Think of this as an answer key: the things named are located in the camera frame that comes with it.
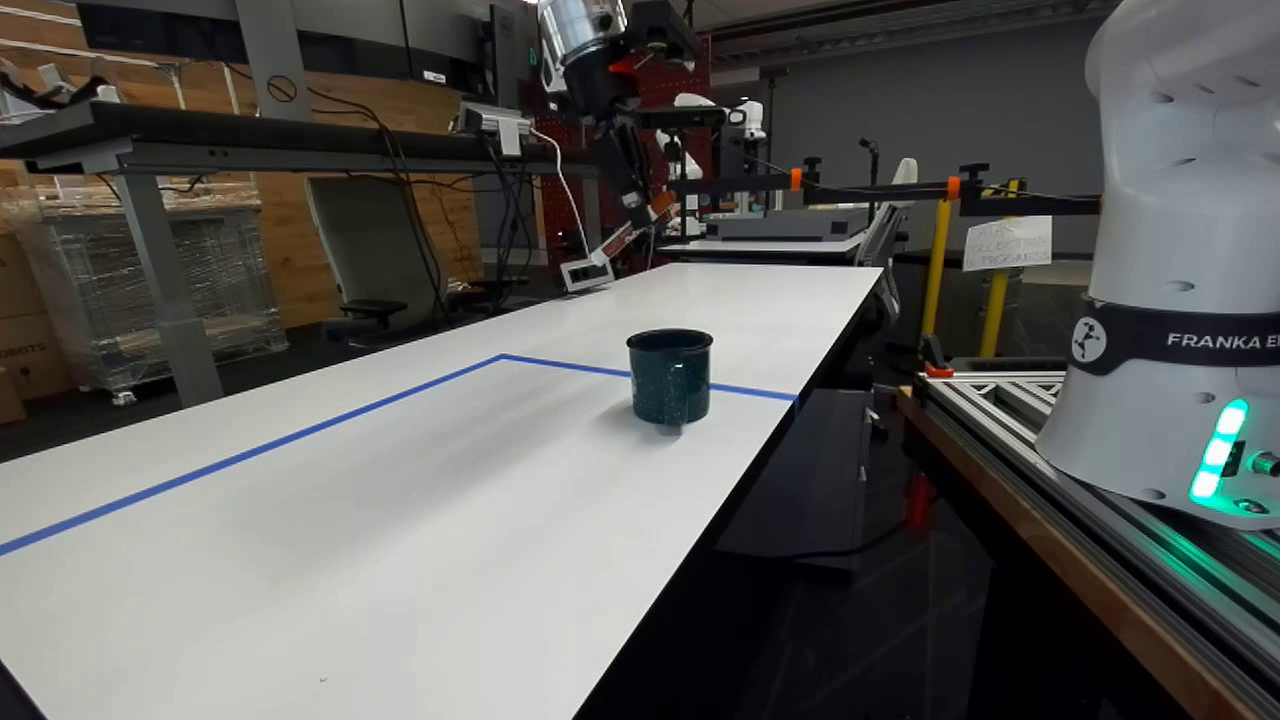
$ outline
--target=cup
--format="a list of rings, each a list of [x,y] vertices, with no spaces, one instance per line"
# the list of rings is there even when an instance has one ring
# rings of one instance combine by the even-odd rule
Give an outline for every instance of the cup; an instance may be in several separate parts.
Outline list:
[[[713,405],[713,338],[694,329],[653,329],[626,338],[630,413],[646,426],[692,426]]]

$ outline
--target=table surface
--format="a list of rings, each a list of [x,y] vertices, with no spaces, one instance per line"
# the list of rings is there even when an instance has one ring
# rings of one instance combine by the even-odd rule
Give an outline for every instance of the table surface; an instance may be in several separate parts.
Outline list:
[[[49,718],[571,718],[879,271],[667,266],[0,465],[0,660]],[[713,413],[626,413],[703,329]]]

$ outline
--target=wall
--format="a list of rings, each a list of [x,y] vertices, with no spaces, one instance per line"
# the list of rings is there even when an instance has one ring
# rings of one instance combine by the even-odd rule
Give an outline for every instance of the wall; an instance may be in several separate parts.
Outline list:
[[[771,82],[771,159],[822,158],[830,186],[862,186],[854,142],[871,136],[885,180],[917,158],[922,178],[985,159],[990,180],[1024,178],[1031,194],[1100,194],[1097,102],[1085,89],[1090,31],[1064,24],[792,64]],[[930,212],[917,207],[911,246],[929,230]],[[1059,250],[1090,250],[1090,220],[1064,220]]]
[[[0,8],[73,16],[73,8],[60,0],[0,0]],[[157,69],[21,51],[21,47],[4,47],[4,41],[83,47],[83,35],[75,24],[0,16],[0,56],[7,56],[21,69],[56,59],[66,82],[105,73],[121,84],[127,103],[177,107],[173,82],[158,78]],[[216,64],[177,59],[177,69],[183,82],[188,107],[230,113],[230,92]],[[374,107],[387,128],[443,133],[447,119],[457,117],[457,92],[428,89],[428,84],[359,82],[359,78],[316,78],[310,84],[332,97]],[[239,97],[239,107],[251,113],[251,84],[230,82],[230,89]],[[367,123],[346,107],[336,107],[323,102],[316,102],[316,119]],[[299,329],[299,326],[336,316],[336,283],[332,283],[321,238],[310,230],[302,180],[257,178],[251,186],[259,189],[259,199],[264,199],[259,207],[264,262],[272,271],[282,326]],[[29,178],[21,171],[21,165],[0,159],[0,203],[13,203],[22,194],[29,194]],[[447,276],[474,281],[478,251],[474,251],[474,203],[469,186],[458,189],[421,186],[417,195]],[[7,364],[22,401],[41,401],[73,390],[73,378],[50,344],[34,283],[22,269],[21,250],[13,246],[13,220],[4,218],[0,218],[0,364]]]

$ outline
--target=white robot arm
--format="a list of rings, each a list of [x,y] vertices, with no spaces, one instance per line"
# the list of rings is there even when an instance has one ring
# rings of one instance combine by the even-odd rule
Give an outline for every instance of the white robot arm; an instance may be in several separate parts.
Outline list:
[[[1090,305],[1038,454],[1120,497],[1280,530],[1280,3],[1125,0]]]

